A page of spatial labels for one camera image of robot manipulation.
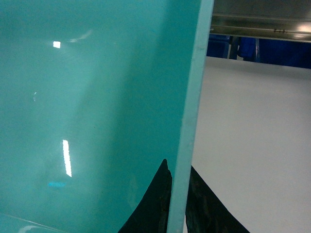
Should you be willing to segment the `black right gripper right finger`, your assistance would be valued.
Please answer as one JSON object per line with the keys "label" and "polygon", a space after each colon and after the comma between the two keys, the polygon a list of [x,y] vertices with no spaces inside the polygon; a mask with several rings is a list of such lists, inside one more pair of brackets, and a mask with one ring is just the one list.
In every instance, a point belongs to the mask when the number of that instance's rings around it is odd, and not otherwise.
{"label": "black right gripper right finger", "polygon": [[193,167],[190,171],[185,216],[189,233],[249,232],[227,210]]}

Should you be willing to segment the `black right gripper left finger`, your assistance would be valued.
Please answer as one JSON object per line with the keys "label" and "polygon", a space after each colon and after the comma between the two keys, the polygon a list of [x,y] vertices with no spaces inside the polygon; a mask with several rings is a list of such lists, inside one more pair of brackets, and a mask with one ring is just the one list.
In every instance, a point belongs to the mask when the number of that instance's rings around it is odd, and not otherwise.
{"label": "black right gripper left finger", "polygon": [[172,175],[164,159],[138,206],[120,233],[165,233],[172,192]]}

